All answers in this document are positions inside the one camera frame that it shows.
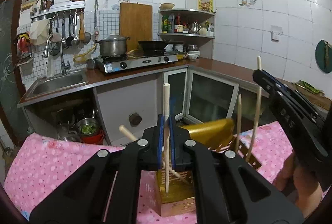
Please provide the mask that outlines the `right hand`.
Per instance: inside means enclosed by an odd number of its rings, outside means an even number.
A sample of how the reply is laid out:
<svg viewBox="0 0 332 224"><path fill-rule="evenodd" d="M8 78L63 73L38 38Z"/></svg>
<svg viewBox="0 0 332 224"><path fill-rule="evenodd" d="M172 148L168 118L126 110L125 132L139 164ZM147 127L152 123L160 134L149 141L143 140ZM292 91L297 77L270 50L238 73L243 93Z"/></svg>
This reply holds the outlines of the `right hand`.
<svg viewBox="0 0 332 224"><path fill-rule="evenodd" d="M296 154L292 154L284 161L284 165L273 181L273 185L282 191L288 181L293 178L298 198L296 206L301 210L304 218L310 216L322 200L323 191L318 180L301 164L296 164Z"/></svg>

